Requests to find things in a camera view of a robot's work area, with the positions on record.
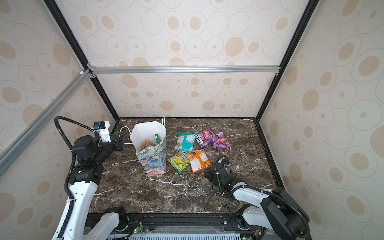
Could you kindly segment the silver rear aluminium rail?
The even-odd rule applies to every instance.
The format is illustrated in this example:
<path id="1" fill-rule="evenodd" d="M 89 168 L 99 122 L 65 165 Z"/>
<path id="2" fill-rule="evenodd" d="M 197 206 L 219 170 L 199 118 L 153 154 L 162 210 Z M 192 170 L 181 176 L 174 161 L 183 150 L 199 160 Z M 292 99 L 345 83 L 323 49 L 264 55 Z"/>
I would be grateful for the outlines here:
<path id="1" fill-rule="evenodd" d="M 279 66 L 91 67 L 95 74 L 278 73 Z"/>

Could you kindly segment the teal snack packet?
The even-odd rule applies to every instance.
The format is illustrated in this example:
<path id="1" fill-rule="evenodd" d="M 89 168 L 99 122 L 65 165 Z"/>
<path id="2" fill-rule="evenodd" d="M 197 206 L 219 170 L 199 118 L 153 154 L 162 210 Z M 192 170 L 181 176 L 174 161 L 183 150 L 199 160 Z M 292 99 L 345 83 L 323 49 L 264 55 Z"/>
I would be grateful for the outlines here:
<path id="1" fill-rule="evenodd" d="M 179 134 L 175 151 L 190 152 L 193 150 L 196 135 L 194 134 Z"/>

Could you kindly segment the black left corner post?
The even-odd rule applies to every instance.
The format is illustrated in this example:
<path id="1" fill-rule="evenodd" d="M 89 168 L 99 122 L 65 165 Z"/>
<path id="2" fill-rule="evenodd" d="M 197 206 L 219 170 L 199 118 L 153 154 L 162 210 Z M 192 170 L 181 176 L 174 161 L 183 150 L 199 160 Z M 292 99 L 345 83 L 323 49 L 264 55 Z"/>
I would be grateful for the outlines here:
<path id="1" fill-rule="evenodd" d="M 120 120 L 120 117 L 115 110 L 112 102 L 110 101 L 109 97 L 107 96 L 107 93 L 102 86 L 101 82 L 99 81 L 96 74 L 93 73 L 93 70 L 91 70 L 91 65 L 80 46 L 78 40 L 76 39 L 74 33 L 72 32 L 70 26 L 68 25 L 64 15 L 62 14 L 61 10 L 59 9 L 59 5 L 56 3 L 56 1 L 51 0 L 44 0 L 45 5 L 47 6 L 49 12 L 51 13 L 52 17 L 54 18 L 55 22 L 59 26 L 59 29 L 63 33 L 64 37 L 66 38 L 67 42 L 69 43 L 72 51 L 75 53 L 77 59 L 80 61 L 80 64 L 85 70 L 89 70 L 92 74 L 90 77 L 91 82 L 93 83 L 94 87 L 96 88 L 98 94 L 100 95 L 101 99 L 103 100 L 104 104 L 106 105 L 108 111 L 112 115 L 113 119 L 118 122 Z"/>

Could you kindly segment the silver left aluminium rail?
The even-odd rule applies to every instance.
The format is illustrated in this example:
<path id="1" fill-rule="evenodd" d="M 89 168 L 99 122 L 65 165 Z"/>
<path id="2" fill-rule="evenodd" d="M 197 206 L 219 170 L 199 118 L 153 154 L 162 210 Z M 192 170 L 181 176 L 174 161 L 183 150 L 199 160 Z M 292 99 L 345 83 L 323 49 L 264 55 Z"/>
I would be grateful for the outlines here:
<path id="1" fill-rule="evenodd" d="M 75 91 L 86 79 L 91 77 L 90 70 L 83 70 L 58 96 L 38 115 L 38 117 L 9 145 L 1 154 L 1 175 L 3 175 L 32 140 L 57 114 Z"/>

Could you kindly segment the black corner post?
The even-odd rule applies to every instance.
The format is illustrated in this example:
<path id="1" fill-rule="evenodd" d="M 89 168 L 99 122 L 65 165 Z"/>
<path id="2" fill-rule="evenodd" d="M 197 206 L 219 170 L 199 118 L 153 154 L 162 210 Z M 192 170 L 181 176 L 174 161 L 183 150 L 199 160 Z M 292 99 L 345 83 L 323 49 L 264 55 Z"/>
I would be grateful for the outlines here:
<path id="1" fill-rule="evenodd" d="M 59 26 L 59 29 L 63 33 L 64 37 L 66 38 L 67 42 L 69 43 L 72 51 L 75 53 L 77 59 L 80 61 L 80 64 L 85 70 L 89 70 L 92 74 L 90 77 L 91 82 L 93 83 L 94 87 L 96 88 L 98 94 L 100 95 L 101 99 L 103 100 L 104 104 L 106 105 L 108 111 L 112 115 L 113 119 L 118 122 L 120 120 L 120 117 L 115 110 L 112 102 L 110 101 L 109 97 L 107 96 L 107 93 L 102 86 L 101 82 L 99 81 L 96 74 L 93 73 L 93 70 L 91 70 L 91 65 L 80 46 L 78 40 L 76 39 L 74 33 L 72 32 L 70 26 L 68 25 L 64 15 L 62 14 L 61 10 L 59 9 L 59 5 L 56 3 L 56 1 L 51 0 L 44 0 L 45 5 L 47 6 L 49 12 L 51 13 L 52 17 L 54 18 L 55 22 Z"/>
<path id="2" fill-rule="evenodd" d="M 259 109 L 259 112 L 257 116 L 255 117 L 255 122 L 260 122 L 263 114 L 265 113 L 270 100 L 272 99 L 272 96 L 274 95 L 275 90 L 277 89 L 279 82 L 281 78 L 283 77 L 283 74 L 285 73 L 285 70 L 288 66 L 288 64 L 291 61 L 291 58 L 307 28 L 307 25 L 309 24 L 311 17 L 313 16 L 313 13 L 315 12 L 317 6 L 319 4 L 319 0 L 310 0 L 308 1 L 308 4 L 303 12 L 302 17 L 300 18 L 300 21 L 298 23 L 298 26 L 293 34 L 293 37 L 288 44 L 288 48 L 283 56 L 282 62 L 280 64 L 280 70 L 277 73 L 277 75 L 274 77 L 266 96 L 264 97 L 264 100 L 262 102 L 262 105 Z"/>

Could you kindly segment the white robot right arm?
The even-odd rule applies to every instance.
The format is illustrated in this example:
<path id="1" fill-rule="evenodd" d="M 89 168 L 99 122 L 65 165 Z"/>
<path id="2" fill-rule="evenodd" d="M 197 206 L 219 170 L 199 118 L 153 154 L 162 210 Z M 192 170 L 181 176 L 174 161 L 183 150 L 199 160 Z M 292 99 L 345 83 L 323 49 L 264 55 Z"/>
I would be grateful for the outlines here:
<path id="1" fill-rule="evenodd" d="M 222 197 L 249 204 L 235 217 L 241 229 L 272 229 L 282 240 L 305 239 L 310 235 L 309 216 L 285 189 L 262 190 L 247 185 L 232 179 L 229 168 L 228 162 L 219 159 L 206 170 L 205 177 L 218 187 Z"/>

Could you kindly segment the pink candy packet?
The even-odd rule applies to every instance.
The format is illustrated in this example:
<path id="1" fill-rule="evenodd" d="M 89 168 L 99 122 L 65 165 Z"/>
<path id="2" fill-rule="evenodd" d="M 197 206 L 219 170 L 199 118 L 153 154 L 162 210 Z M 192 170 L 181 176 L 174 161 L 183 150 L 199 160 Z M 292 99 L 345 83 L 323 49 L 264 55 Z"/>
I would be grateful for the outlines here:
<path id="1" fill-rule="evenodd" d="M 213 148 L 215 150 L 228 149 L 232 147 L 229 139 L 224 131 L 216 133 L 217 139 L 213 142 Z"/>

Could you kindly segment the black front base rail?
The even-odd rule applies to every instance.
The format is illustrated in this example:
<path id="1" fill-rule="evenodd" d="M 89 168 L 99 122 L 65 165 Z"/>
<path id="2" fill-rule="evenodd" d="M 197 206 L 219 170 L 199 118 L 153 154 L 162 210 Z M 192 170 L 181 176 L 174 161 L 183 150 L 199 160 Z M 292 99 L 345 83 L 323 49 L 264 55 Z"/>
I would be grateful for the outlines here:
<path id="1" fill-rule="evenodd" d="M 117 214 L 120 223 L 109 234 L 109 239 L 165 238 L 176 240 L 185 237 L 221 240 L 224 235 L 234 239 L 260 240 L 272 230 L 282 240 L 307 239 L 310 235 L 306 219 L 288 209 L 264 213 L 260 208 L 243 206 L 237 212 L 224 213 L 126 213 L 124 208 L 111 208 L 103 213 L 87 216 L 85 233 L 89 233 L 106 214 Z"/>

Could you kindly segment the white floral paper bag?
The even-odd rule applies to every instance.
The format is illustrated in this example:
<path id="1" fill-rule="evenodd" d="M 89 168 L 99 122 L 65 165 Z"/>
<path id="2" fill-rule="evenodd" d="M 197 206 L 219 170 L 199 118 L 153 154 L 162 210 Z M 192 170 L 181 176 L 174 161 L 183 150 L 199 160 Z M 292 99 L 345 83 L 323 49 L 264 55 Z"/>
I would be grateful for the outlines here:
<path id="1" fill-rule="evenodd" d="M 167 130 L 165 128 L 165 118 L 161 122 L 153 121 L 138 123 L 130 130 L 127 126 L 121 129 L 127 129 L 129 133 L 129 145 L 136 149 L 138 161 L 148 177 L 161 176 L 166 172 L 167 155 Z M 156 145 L 155 134 L 158 134 L 161 143 Z M 148 140 L 150 147 L 145 147 L 145 140 Z"/>

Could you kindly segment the orange snack packet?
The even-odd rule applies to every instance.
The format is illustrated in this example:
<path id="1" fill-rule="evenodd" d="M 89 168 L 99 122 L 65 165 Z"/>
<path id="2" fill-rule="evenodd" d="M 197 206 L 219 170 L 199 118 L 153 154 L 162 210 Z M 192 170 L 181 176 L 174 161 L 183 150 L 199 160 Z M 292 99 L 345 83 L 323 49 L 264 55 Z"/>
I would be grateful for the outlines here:
<path id="1" fill-rule="evenodd" d="M 204 150 L 193 150 L 186 153 L 193 173 L 208 169 L 212 166 Z"/>

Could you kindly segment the green Fox's spring tea packet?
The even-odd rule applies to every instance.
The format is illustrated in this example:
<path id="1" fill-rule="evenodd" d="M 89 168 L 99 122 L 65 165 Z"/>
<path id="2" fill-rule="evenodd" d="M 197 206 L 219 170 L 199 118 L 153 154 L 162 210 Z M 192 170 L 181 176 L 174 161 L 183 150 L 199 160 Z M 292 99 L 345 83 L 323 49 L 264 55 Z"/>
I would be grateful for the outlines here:
<path id="1" fill-rule="evenodd" d="M 161 139 L 160 139 L 160 136 L 158 134 L 155 134 L 155 143 L 156 143 L 156 145 L 161 143 Z"/>

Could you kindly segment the silver aluminium rail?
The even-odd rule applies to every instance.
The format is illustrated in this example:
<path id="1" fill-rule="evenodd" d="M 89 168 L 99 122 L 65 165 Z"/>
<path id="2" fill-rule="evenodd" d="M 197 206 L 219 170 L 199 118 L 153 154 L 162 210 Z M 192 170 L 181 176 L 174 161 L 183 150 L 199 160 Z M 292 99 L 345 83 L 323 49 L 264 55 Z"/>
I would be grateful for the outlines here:
<path id="1" fill-rule="evenodd" d="M 86 79 L 91 77 L 90 70 L 83 70 L 58 96 L 38 115 L 38 117 L 9 145 L 1 154 L 1 175 L 3 175 L 32 140 L 57 114 L 75 91 Z"/>
<path id="2" fill-rule="evenodd" d="M 95 74 L 278 73 L 279 66 L 91 67 Z"/>

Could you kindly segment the black right corner post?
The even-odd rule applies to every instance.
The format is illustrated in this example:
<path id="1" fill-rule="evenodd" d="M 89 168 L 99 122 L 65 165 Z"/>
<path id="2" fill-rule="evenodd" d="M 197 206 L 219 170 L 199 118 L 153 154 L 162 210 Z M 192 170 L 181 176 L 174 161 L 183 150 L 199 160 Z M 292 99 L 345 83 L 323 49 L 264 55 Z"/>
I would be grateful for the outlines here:
<path id="1" fill-rule="evenodd" d="M 315 12 L 317 6 L 319 4 L 319 0 L 310 0 L 308 1 L 308 4 L 303 12 L 302 17 L 300 18 L 300 21 L 298 23 L 298 26 L 293 34 L 293 37 L 288 44 L 288 48 L 283 56 L 282 62 L 280 64 L 280 70 L 277 73 L 277 75 L 274 77 L 266 96 L 264 97 L 264 100 L 262 102 L 262 105 L 259 109 L 259 112 L 257 116 L 255 117 L 255 122 L 260 122 L 263 114 L 265 113 L 270 100 L 272 99 L 272 96 L 274 95 L 275 90 L 277 89 L 279 82 L 281 78 L 283 77 L 283 74 L 285 73 L 285 70 L 288 66 L 288 64 L 291 61 L 291 58 L 307 28 L 307 25 L 309 24 L 311 17 L 313 16 L 313 13 Z"/>

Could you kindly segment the yellow green snack packet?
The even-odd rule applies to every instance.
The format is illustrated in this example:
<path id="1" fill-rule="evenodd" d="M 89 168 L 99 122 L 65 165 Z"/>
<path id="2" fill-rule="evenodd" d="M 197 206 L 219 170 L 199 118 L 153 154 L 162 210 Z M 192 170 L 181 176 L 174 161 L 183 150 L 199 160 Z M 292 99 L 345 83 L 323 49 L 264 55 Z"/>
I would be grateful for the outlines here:
<path id="1" fill-rule="evenodd" d="M 179 151 L 174 156 L 168 159 L 170 164 L 179 173 L 189 166 L 189 159 L 185 152 Z"/>

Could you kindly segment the purple Fox's candy packet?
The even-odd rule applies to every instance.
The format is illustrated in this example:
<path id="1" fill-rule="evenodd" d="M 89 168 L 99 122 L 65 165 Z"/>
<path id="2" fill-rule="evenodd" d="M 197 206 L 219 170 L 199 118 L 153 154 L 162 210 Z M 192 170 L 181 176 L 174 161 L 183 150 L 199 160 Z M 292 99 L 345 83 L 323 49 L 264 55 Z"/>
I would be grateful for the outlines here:
<path id="1" fill-rule="evenodd" d="M 196 135 L 196 141 L 200 148 L 204 148 L 207 145 L 213 145 L 217 140 L 218 136 L 212 128 L 208 128 Z"/>

